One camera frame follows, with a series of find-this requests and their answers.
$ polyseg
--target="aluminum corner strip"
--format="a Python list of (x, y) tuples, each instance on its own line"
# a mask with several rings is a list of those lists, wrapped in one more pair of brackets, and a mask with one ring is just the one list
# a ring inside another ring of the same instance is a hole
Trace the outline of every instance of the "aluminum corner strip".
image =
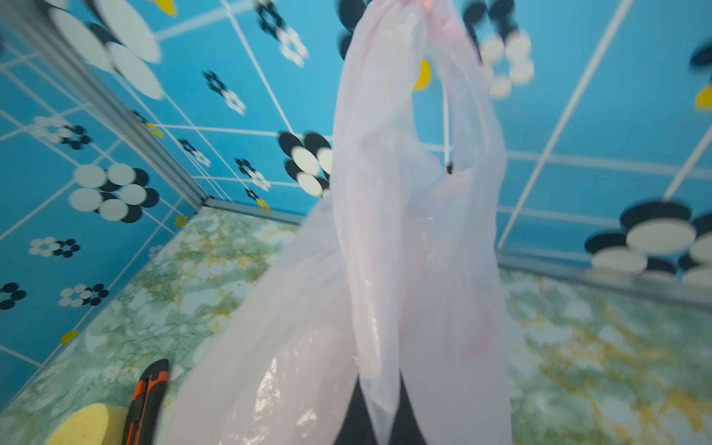
[(31, 0), (0, 0), (0, 17), (42, 55), (109, 130), (148, 162), (191, 206), (198, 209), (208, 199), (188, 172), (54, 31)]

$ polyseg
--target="orange utility knife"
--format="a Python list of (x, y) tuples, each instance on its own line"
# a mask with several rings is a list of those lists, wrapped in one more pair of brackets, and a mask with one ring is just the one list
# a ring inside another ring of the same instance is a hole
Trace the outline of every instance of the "orange utility knife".
[(158, 410), (168, 385), (168, 360), (153, 362), (141, 375), (129, 406), (122, 445), (151, 445)]

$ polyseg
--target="plastic bag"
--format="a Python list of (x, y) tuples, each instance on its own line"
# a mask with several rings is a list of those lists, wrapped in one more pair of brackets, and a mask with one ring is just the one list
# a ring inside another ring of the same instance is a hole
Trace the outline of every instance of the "plastic bag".
[[(426, 44), (448, 91), (453, 174), (418, 140)], [(380, 445), (399, 370), (428, 444), (510, 444), (494, 253), (506, 154), (451, 0), (374, 0), (342, 74), (331, 195), (174, 406), (171, 445), (331, 445), (358, 376)]]

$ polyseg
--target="floor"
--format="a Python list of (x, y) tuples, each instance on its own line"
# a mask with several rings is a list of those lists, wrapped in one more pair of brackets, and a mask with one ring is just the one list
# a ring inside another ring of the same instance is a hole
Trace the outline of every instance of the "floor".
[[(188, 371), (297, 228), (203, 208), (0, 415), (41, 445), (94, 402), (127, 405), (153, 360)], [(502, 271), (517, 445), (712, 443), (712, 314)]]

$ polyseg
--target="yellow dot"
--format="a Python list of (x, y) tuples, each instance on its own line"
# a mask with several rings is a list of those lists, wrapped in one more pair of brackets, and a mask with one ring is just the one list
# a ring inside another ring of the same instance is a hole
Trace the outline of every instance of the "yellow dot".
[(712, 83), (703, 88), (697, 95), (695, 108), (698, 111), (712, 111)]
[(62, 335), (62, 340), (59, 340), (59, 343), (63, 345), (68, 345), (72, 340), (74, 340), (74, 337), (76, 337), (78, 333), (78, 330), (69, 331), (65, 335)]
[(423, 59), (423, 61), (420, 63), (420, 77), (418, 78), (418, 81), (415, 83), (415, 90), (416, 91), (423, 91), (425, 88), (428, 88), (428, 85), (430, 85), (430, 80), (432, 79), (433, 74), (432, 71), (430, 70), (430, 64), (428, 63), (427, 60)]

